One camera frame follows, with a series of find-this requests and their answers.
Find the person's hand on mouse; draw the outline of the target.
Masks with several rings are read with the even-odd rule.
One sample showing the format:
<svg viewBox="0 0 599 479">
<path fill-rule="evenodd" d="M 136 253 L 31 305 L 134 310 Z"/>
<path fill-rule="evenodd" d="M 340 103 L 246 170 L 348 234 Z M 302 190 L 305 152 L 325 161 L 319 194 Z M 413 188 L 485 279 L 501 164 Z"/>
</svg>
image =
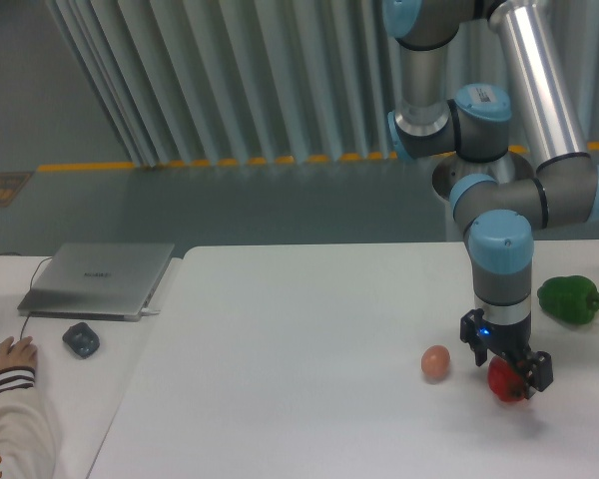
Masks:
<svg viewBox="0 0 599 479">
<path fill-rule="evenodd" d="M 35 375 L 37 366 L 38 348 L 31 336 L 18 341 L 9 336 L 0 343 L 0 374 L 20 371 Z"/>
</svg>

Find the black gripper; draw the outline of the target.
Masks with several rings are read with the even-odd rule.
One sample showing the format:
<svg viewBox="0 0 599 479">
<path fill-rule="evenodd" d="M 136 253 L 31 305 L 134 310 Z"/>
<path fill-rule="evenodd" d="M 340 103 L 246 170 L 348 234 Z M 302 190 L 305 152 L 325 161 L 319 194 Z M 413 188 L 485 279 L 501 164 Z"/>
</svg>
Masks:
<svg viewBox="0 0 599 479">
<path fill-rule="evenodd" d="M 530 399 L 552 384 L 552 356 L 546 351 L 532 351 L 529 346 L 531 316 L 515 324 L 495 324 L 481 309 L 472 309 L 460 319 L 460 340 L 469 345 L 477 367 L 485 363 L 488 352 L 508 361 L 521 379 L 520 396 Z"/>
</svg>

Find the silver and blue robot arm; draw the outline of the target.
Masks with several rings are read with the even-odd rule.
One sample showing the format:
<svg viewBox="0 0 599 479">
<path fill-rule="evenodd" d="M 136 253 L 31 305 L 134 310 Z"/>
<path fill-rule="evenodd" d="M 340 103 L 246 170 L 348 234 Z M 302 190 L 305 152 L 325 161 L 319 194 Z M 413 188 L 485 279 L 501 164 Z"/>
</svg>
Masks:
<svg viewBox="0 0 599 479">
<path fill-rule="evenodd" d="M 533 234 L 599 221 L 599 166 L 567 93 L 543 1 L 386 1 L 400 48 L 399 104 L 387 116 L 397 156 L 444 155 L 437 193 L 448 200 L 472 266 L 474 308 L 460 338 L 477 364 L 510 369 L 512 397 L 553 380 L 549 353 L 530 346 Z M 444 93 L 447 48 L 483 21 L 499 38 L 512 91 L 487 83 Z"/>
</svg>

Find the cream sweater sleeve forearm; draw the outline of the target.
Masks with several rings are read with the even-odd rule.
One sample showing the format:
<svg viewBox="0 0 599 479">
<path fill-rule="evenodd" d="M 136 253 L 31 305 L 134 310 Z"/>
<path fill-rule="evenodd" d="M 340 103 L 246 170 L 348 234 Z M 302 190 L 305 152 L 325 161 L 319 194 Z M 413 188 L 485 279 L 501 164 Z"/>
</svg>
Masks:
<svg viewBox="0 0 599 479">
<path fill-rule="evenodd" d="M 0 370 L 0 478 L 51 478 L 55 464 L 55 440 L 35 369 Z"/>
</svg>

